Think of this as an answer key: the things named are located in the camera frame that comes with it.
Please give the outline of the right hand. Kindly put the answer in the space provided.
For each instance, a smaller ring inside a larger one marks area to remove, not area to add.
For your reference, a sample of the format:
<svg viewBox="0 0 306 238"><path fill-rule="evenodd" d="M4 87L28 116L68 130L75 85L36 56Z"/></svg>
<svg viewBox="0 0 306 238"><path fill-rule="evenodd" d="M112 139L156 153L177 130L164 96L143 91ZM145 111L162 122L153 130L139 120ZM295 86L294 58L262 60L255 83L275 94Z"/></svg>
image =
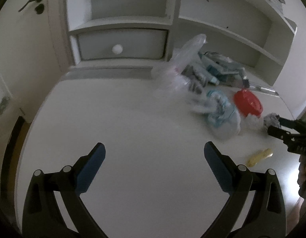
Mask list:
<svg viewBox="0 0 306 238"><path fill-rule="evenodd" d="M306 199L306 156L300 155L299 162L299 175L297 181L300 188L299 196Z"/></svg>

